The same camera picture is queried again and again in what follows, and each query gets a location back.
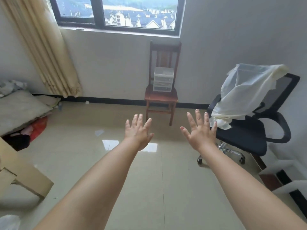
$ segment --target forearm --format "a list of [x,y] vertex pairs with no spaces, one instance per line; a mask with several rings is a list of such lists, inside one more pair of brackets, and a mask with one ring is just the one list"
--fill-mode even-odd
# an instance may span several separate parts
[[307,228],[288,206],[215,145],[203,147],[200,153],[247,230]]
[[104,229],[138,148],[135,141],[124,139],[80,178],[36,229]]

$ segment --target curtain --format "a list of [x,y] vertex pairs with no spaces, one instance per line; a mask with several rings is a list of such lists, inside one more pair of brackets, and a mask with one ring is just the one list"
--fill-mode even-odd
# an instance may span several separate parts
[[80,96],[82,88],[77,72],[49,0],[0,2],[48,91],[64,97]]

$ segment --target chrome chair base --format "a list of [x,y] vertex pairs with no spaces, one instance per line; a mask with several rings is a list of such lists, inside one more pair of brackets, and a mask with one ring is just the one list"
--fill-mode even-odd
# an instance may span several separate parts
[[[231,150],[231,149],[227,149],[227,143],[225,142],[222,142],[219,146],[217,145],[217,147],[219,148],[219,150],[221,150],[224,154],[226,154],[226,152],[230,152],[230,153],[233,153],[233,154],[236,154],[238,156],[240,156],[240,164],[241,165],[244,165],[245,164],[245,156],[241,153],[241,152],[238,152],[238,151],[235,151],[235,150]],[[197,164],[201,165],[203,162],[202,160],[202,157],[199,156],[198,159],[197,159]]]

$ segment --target wooden furniture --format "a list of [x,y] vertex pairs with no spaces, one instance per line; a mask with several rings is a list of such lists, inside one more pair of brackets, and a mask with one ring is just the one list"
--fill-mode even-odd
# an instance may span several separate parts
[[40,198],[53,186],[44,174],[19,158],[18,153],[0,137],[0,197],[10,184],[18,184]]
[[[148,113],[155,112],[161,114],[171,114],[169,125],[173,123],[174,113],[176,104],[178,102],[177,91],[174,87],[179,56],[181,51],[181,43],[179,45],[163,45],[163,44],[154,44],[150,42],[150,59],[149,59],[149,79],[148,86],[145,91],[145,100],[146,100],[146,120],[148,119]],[[153,61],[153,54],[156,52],[156,60]],[[171,92],[157,92],[153,91],[153,76],[155,67],[167,67],[174,68],[174,80]],[[150,103],[166,103],[168,104],[168,109],[163,110],[152,110],[150,109]]]

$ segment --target window frame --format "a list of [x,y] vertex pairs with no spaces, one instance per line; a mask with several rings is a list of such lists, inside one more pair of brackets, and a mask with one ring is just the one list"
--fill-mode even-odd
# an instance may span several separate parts
[[178,36],[180,34],[185,0],[178,0],[174,30],[106,25],[102,0],[91,0],[94,17],[63,17],[61,16],[56,0],[50,0],[50,4],[56,18],[56,22],[59,26]]

